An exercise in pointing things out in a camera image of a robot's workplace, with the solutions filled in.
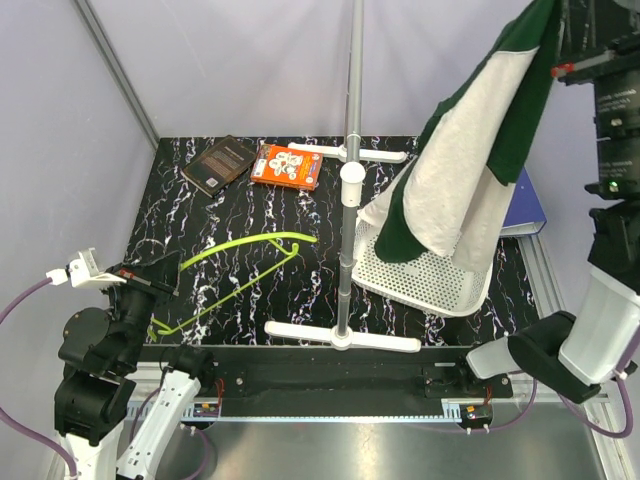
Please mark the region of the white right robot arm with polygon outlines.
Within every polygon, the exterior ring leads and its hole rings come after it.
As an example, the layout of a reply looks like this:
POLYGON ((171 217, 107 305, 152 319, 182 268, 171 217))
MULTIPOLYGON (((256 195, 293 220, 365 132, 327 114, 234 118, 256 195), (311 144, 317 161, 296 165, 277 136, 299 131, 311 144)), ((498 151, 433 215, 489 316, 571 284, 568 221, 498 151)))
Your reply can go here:
POLYGON ((564 1, 549 66, 565 85, 594 87, 598 179, 585 189, 610 201, 594 208, 590 283, 577 314, 558 311, 487 342, 454 371, 466 396, 490 378, 522 370, 581 404, 609 379, 635 370, 639 344, 639 4, 564 1))

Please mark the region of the green and white t shirt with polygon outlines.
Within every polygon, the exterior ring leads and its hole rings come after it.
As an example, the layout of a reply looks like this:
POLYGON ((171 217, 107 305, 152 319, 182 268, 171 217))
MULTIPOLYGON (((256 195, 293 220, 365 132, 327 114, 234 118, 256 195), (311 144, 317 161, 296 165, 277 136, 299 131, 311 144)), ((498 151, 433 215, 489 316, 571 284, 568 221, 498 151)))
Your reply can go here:
POLYGON ((491 266, 550 96, 561 16, 559 1, 530 2, 438 104, 416 159, 359 212, 379 230, 379 260, 432 253, 467 271, 491 266))

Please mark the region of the lime green clothes hanger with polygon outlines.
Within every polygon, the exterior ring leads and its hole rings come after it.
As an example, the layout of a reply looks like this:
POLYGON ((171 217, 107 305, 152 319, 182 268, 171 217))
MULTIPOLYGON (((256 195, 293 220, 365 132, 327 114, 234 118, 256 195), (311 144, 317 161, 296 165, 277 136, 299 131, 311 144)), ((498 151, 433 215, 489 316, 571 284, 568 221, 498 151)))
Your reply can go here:
POLYGON ((263 279, 299 258, 304 244, 317 242, 314 235, 294 231, 261 233, 211 246, 182 261, 179 272, 191 288, 188 299, 193 302, 192 312, 166 320, 154 316, 149 339, 158 343, 177 334, 190 337, 223 305, 252 292, 263 279))

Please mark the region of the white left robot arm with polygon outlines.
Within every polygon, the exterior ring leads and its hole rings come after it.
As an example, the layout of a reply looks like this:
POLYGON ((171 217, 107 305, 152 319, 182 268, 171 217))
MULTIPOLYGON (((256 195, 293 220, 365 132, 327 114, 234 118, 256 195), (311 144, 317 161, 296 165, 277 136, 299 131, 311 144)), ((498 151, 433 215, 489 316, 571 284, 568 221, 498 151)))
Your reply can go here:
POLYGON ((77 479, 154 479, 186 407, 216 385, 212 353, 190 345, 167 358, 156 401, 126 447, 118 450, 155 309, 177 297, 182 256, 174 251, 143 264, 99 266, 92 248, 65 268, 74 288, 96 288, 106 309, 85 308, 67 321, 58 357, 63 379, 54 395, 54 428, 69 448, 77 479))

